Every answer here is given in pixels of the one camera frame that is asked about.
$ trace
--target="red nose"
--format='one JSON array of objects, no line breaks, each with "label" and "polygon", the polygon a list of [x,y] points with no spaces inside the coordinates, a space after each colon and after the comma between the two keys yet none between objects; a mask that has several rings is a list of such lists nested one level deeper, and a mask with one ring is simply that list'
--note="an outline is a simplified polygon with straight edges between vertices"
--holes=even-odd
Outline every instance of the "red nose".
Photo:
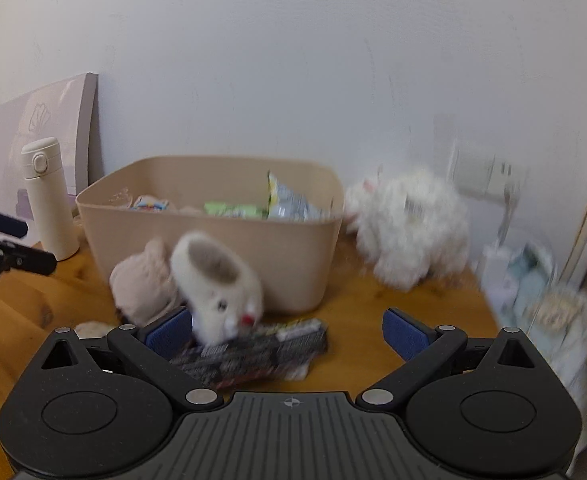
[{"label": "red nose", "polygon": [[244,326],[254,326],[255,322],[256,319],[253,316],[250,316],[249,314],[245,314],[240,318],[240,324]]}]

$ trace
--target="black snack package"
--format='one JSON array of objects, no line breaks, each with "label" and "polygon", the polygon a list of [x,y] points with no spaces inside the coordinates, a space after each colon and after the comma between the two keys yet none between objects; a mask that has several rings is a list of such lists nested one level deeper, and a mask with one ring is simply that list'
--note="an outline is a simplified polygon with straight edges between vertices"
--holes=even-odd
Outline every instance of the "black snack package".
[{"label": "black snack package", "polygon": [[220,389],[259,378],[294,376],[326,351],[327,326],[319,319],[304,319],[259,325],[248,336],[220,345],[185,348],[170,362]]}]

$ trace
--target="ribbed gray panel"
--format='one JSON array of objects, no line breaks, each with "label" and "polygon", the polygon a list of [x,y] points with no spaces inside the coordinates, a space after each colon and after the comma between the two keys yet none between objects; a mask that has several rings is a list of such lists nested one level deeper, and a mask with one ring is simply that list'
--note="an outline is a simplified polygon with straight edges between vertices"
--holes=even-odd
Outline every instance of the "ribbed gray panel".
[{"label": "ribbed gray panel", "polygon": [[[396,419],[345,394],[240,393],[187,415],[171,441],[118,480],[460,480],[420,455]],[[561,480],[554,475],[548,480]]]}]

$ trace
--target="silver screw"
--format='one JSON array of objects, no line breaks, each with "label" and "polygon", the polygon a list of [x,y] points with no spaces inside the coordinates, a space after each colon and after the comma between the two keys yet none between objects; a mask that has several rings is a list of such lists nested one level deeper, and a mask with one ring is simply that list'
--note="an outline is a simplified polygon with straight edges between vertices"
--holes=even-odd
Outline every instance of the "silver screw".
[{"label": "silver screw", "polygon": [[374,388],[372,390],[367,390],[363,394],[363,400],[367,404],[374,404],[376,406],[380,406],[381,404],[388,404],[392,402],[393,394],[381,388]]},{"label": "silver screw", "polygon": [[192,404],[211,404],[218,398],[218,394],[209,388],[191,390],[185,398]]}]

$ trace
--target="wall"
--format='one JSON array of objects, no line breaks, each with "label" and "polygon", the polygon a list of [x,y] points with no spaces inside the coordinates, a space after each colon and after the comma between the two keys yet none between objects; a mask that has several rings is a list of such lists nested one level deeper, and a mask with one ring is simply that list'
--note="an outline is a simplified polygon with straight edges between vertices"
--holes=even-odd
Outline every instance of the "wall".
[{"label": "wall", "polygon": [[[587,0],[0,0],[0,103],[99,73],[92,176],[159,153],[446,174],[531,166],[516,224],[563,263],[587,206]],[[498,206],[472,203],[475,251]]]}]

